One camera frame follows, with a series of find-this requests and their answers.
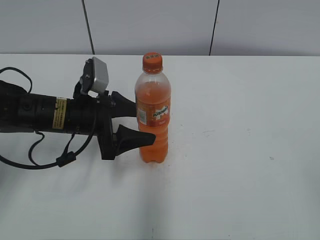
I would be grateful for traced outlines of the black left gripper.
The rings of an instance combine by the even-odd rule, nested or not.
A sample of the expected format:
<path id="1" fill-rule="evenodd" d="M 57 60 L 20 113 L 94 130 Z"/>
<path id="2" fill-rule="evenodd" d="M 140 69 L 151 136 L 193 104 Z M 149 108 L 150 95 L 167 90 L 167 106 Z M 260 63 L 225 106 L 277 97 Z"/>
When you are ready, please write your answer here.
<path id="1" fill-rule="evenodd" d="M 114 160 L 130 150 L 153 145 L 156 140 L 153 133 L 133 130 L 121 124 L 113 133 L 112 118 L 136 116 L 136 103 L 117 91 L 106 91 L 98 97 L 87 95 L 67 100 L 65 131 L 88 136 L 71 155 L 77 157 L 94 137 L 97 137 L 102 160 Z"/>

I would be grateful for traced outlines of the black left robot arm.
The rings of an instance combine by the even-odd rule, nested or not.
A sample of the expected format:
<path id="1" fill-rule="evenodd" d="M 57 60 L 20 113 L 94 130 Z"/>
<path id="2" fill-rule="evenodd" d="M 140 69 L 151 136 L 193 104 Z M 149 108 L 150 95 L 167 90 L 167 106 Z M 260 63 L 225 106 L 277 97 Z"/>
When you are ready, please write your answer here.
<path id="1" fill-rule="evenodd" d="M 15 84 L 0 82 L 1 133 L 34 131 L 63 134 L 93 134 L 102 160 L 114 160 L 127 151 L 151 146 L 156 136 L 119 125 L 113 132 L 112 120 L 136 117 L 136 104 L 114 91 L 75 99 L 28 93 Z"/>

